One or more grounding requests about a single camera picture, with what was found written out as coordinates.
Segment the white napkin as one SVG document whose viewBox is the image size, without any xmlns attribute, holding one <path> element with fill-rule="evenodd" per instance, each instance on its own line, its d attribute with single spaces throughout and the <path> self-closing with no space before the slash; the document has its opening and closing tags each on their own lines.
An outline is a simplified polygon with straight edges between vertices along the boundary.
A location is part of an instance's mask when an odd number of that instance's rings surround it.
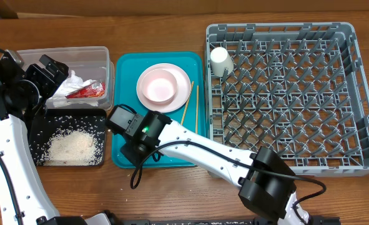
<svg viewBox="0 0 369 225">
<path fill-rule="evenodd" d="M 83 78 L 76 76 L 74 70 L 70 70 L 70 77 L 59 86 L 51 99 L 65 99 L 67 95 L 91 85 L 94 82 L 96 82 L 96 80 L 93 79 L 84 81 Z"/>
</svg>

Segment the red snack wrapper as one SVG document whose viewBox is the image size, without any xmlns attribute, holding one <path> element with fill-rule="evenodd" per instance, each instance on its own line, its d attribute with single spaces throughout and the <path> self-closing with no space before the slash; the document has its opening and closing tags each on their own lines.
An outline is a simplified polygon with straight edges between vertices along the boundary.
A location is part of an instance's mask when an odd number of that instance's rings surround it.
<svg viewBox="0 0 369 225">
<path fill-rule="evenodd" d="M 96 98 L 101 97 L 105 94 L 106 84 L 104 82 L 93 82 L 77 91 L 66 95 L 67 99 L 74 98 Z"/>
</svg>

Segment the small pink bowl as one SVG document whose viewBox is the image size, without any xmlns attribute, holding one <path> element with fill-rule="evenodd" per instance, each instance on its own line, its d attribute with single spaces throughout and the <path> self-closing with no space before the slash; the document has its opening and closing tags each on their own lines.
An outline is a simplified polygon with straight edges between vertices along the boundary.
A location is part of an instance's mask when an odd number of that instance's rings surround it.
<svg viewBox="0 0 369 225">
<path fill-rule="evenodd" d="M 145 74 L 140 82 L 140 90 L 153 103 L 167 103 L 177 92 L 177 80 L 171 72 L 155 69 Z"/>
</svg>

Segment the wooden chopstick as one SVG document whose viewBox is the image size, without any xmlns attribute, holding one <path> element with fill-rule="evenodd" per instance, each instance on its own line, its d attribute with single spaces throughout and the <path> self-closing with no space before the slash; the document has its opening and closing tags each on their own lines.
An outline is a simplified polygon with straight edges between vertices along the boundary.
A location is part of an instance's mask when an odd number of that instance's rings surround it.
<svg viewBox="0 0 369 225">
<path fill-rule="evenodd" d="M 190 94 L 189 94 L 189 96 L 187 98 L 187 101 L 185 103 L 184 111 L 183 111 L 183 114 L 182 114 L 182 119 L 181 119 L 181 122 L 180 122 L 181 125 L 183 125 L 184 120 L 185 120 L 185 115 L 187 113 L 187 108 L 188 108 L 188 105 L 189 105 L 189 102 L 190 102 L 190 97 L 191 97 L 191 94 L 192 94 L 193 87 L 194 87 L 194 81 L 191 82 Z"/>
<path fill-rule="evenodd" d="M 199 86 L 196 87 L 195 133 L 199 130 Z"/>
</svg>

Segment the pink plate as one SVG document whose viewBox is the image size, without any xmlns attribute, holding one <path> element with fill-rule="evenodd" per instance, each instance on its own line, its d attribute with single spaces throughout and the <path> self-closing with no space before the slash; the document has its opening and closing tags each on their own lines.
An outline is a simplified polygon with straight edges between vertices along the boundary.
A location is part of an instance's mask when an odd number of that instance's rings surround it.
<svg viewBox="0 0 369 225">
<path fill-rule="evenodd" d="M 145 98 L 145 96 L 142 94 L 140 90 L 140 82 L 144 78 L 145 74 L 155 69 L 164 69 L 168 72 L 171 72 L 177 80 L 177 92 L 169 102 L 162 103 L 162 104 L 151 102 Z M 169 112 L 175 111 L 176 109 L 182 107 L 186 103 L 187 98 L 190 94 L 190 87 L 191 87 L 190 79 L 187 73 L 183 69 L 181 69 L 180 67 L 174 64 L 159 63 L 151 67 L 148 67 L 140 75 L 137 81 L 136 91 L 137 91 L 137 97 L 139 98 L 139 101 L 147 109 L 151 111 L 158 111 L 161 113 L 169 113 Z"/>
</svg>

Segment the small white cup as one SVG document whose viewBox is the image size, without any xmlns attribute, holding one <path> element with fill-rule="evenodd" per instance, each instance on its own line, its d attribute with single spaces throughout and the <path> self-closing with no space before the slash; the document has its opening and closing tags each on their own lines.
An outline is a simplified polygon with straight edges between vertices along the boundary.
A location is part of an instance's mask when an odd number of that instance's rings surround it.
<svg viewBox="0 0 369 225">
<path fill-rule="evenodd" d="M 213 74 L 220 78 L 225 71 L 231 73 L 234 70 L 232 58 L 224 47 L 216 47 L 210 52 L 210 65 Z"/>
</svg>

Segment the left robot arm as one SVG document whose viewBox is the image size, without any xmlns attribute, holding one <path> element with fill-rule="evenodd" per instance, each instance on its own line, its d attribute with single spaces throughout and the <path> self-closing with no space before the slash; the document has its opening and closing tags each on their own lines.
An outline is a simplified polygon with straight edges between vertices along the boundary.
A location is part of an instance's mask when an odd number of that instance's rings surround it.
<svg viewBox="0 0 369 225">
<path fill-rule="evenodd" d="M 47 55 L 23 70 L 15 51 L 0 49 L 0 210 L 3 224 L 111 224 L 107 212 L 61 216 L 47 196 L 28 144 L 27 127 L 69 75 Z"/>
</svg>

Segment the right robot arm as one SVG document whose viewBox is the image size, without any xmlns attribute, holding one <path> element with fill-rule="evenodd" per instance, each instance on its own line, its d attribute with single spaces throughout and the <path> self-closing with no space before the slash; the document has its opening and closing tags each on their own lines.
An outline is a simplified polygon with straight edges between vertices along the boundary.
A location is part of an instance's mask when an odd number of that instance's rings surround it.
<svg viewBox="0 0 369 225">
<path fill-rule="evenodd" d="M 119 109 L 112 121 L 124 137 L 124 154 L 136 167 L 161 153 L 200 166 L 239 189 L 243 205 L 277 224 L 307 224 L 310 216 L 297 205 L 294 172 L 273 150 L 236 149 L 198 135 L 164 114 L 145 116 Z"/>
</svg>

